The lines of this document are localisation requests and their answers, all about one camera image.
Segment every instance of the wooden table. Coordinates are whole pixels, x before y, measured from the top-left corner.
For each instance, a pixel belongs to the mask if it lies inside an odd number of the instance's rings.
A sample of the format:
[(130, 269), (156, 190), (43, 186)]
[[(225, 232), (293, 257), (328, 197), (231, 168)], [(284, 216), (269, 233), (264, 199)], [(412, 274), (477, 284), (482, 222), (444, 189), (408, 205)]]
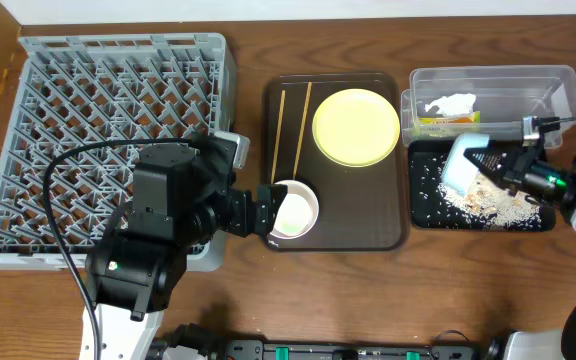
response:
[[(237, 186), (260, 178), (261, 96), (280, 74), (382, 70), (408, 87), (415, 68), (568, 64), (576, 16), (27, 27), (23, 35), (220, 32), (238, 66), (235, 130), (251, 140)], [(25, 59), (15, 53), (0, 107), (0, 152)], [(576, 128), (552, 154), (569, 165)], [(576, 234), (561, 218), (543, 234), (411, 231), (400, 251), (278, 254), (231, 237), (224, 266), (188, 273), (163, 331), (188, 322), (275, 340), (426, 343), (458, 329), (563, 326), (576, 304)], [(74, 358), (83, 303), (66, 271), (0, 272), (0, 359)]]

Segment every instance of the black tray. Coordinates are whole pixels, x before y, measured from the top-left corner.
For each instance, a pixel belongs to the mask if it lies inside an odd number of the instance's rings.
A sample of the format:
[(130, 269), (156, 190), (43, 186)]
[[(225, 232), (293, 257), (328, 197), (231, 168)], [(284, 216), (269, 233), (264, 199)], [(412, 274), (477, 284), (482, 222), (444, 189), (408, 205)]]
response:
[[(304, 128), (299, 169), (295, 180), (308, 185), (319, 201), (319, 218), (305, 235), (282, 240), (271, 235), (264, 242), (276, 251), (378, 251), (401, 246), (408, 235), (405, 195), (405, 160), (401, 139), (395, 150), (379, 163), (362, 168), (339, 165), (315, 144), (312, 119), (330, 95), (345, 89), (374, 91), (393, 104), (397, 99), (392, 79), (382, 73), (283, 76), (272, 81), (264, 97), (264, 159), (262, 182), (269, 183), (279, 119), (284, 101), (275, 182), (292, 179), (299, 130), (308, 83), (312, 82)], [(357, 119), (358, 131), (370, 130), (366, 119)]]
[(549, 207), (539, 208), (537, 220), (525, 226), (508, 226), (504, 229), (485, 229), (485, 222), (466, 222), (462, 211), (446, 204), (437, 187), (441, 183), (440, 169), (450, 153), (453, 140), (418, 140), (408, 148), (408, 174), (410, 182), (410, 204), (412, 223), (419, 228), (430, 229), (467, 229), (486, 231), (548, 231), (555, 227), (555, 210)]

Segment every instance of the brown tray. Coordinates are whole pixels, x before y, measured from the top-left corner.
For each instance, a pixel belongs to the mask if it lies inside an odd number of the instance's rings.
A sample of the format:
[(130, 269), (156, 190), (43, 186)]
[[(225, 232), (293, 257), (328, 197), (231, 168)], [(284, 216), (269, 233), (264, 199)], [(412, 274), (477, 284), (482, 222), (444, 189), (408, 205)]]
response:
[[(394, 82), (386, 74), (300, 75), (273, 80), (264, 94), (262, 181), (293, 178), (309, 83), (311, 90), (295, 180), (310, 186), (317, 195), (319, 218), (312, 230), (297, 239), (268, 235), (263, 238), (264, 242), (276, 251), (383, 251), (401, 246), (410, 226), (401, 139), (386, 159), (372, 166), (352, 168), (328, 159), (317, 148), (312, 134), (315, 111), (338, 91), (366, 89), (395, 104), (393, 99), (398, 96), (395, 96)], [(275, 176), (271, 179), (284, 91)], [(361, 136), (362, 131), (370, 131), (369, 120), (357, 119), (357, 136)]]

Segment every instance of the green strip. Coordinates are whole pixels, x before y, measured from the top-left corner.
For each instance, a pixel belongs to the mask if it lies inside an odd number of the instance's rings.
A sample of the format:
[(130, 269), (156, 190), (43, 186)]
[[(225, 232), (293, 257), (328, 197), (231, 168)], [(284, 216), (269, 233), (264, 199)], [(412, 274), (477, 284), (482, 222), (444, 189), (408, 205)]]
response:
[(288, 348), (277, 348), (277, 350), (275, 350), (275, 359), (290, 360), (290, 350)]

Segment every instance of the white bowl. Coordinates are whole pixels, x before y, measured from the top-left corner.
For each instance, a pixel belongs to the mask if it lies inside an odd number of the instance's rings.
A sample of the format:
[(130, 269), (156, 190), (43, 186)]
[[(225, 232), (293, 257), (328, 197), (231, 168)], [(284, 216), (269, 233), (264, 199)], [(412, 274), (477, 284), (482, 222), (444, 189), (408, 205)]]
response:
[[(308, 203), (308, 206), (310, 207), (311, 216), (310, 216), (310, 219), (308, 220), (308, 224), (299, 233), (294, 234), (294, 235), (292, 235), (292, 234), (286, 235), (286, 234), (282, 233), (281, 231), (277, 230), (276, 227), (273, 228), (272, 231), (270, 232), (270, 235), (277, 237), (279, 239), (286, 239), (286, 240), (296, 239), (296, 238), (304, 235), (308, 231), (310, 231), (310, 229), (312, 229), (312, 227), (315, 226), (315, 223), (317, 222), (317, 217), (319, 216), (319, 202), (317, 201), (317, 196), (308, 186), (306, 186), (304, 183), (301, 183), (299, 181), (283, 180), (283, 181), (279, 181), (275, 184), (276, 185), (286, 185), (288, 187), (288, 194), (294, 194), (294, 195), (300, 196), (301, 198), (306, 200), (306, 202)], [(279, 210), (280, 211), (277, 212), (277, 216), (280, 215), (281, 207), (279, 207)]]

